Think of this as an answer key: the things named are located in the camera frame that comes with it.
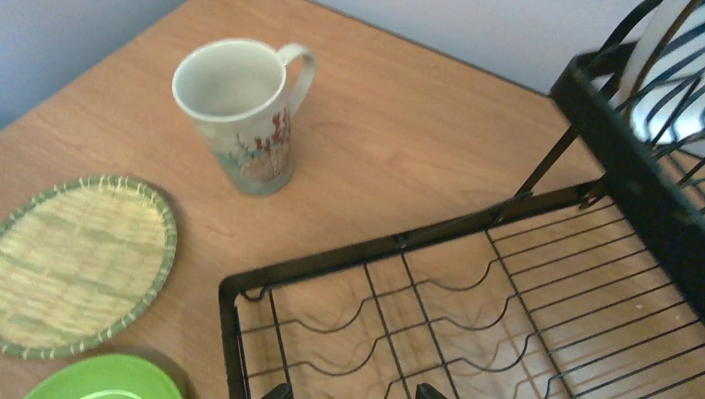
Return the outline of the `blue striped white plate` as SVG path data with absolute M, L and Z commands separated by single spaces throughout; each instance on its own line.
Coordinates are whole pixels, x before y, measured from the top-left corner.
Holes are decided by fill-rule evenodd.
M 619 101 L 644 143 L 688 143 L 704 133 L 703 1 L 656 7 L 625 67 Z

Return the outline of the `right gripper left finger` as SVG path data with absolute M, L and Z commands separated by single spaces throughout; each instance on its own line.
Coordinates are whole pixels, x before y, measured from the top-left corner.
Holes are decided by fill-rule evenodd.
M 262 399 L 293 399 L 293 388 L 288 383 L 280 383 L 263 395 Z

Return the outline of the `black wire dish rack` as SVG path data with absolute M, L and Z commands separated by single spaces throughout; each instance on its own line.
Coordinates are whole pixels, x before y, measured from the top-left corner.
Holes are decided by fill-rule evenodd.
M 229 397 L 703 397 L 704 133 L 644 143 L 619 101 L 661 2 L 570 61 L 509 199 L 224 279 Z

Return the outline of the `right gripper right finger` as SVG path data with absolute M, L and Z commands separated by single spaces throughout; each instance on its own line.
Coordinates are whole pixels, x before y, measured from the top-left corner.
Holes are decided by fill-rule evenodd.
M 441 392 L 429 383 L 420 383 L 416 387 L 415 399 L 447 399 Z

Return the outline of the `woven bamboo tray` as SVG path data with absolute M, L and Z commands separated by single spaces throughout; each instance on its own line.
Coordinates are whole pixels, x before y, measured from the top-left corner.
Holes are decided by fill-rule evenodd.
M 177 248 L 169 201 L 124 175 L 53 185 L 1 225 L 1 351 L 54 360 L 127 329 L 165 286 Z

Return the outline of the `tall seashell mug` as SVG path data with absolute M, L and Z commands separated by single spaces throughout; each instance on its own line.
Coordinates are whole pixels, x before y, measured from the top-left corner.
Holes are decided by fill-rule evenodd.
M 185 57 L 171 90 L 236 189 L 271 195 L 293 176 L 292 119 L 316 70 L 302 44 L 231 38 Z

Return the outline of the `green plate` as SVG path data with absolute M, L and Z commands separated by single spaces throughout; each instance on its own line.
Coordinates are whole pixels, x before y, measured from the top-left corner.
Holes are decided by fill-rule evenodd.
M 153 362 L 117 353 L 89 357 L 66 366 L 27 394 L 30 399 L 183 396 L 174 379 Z

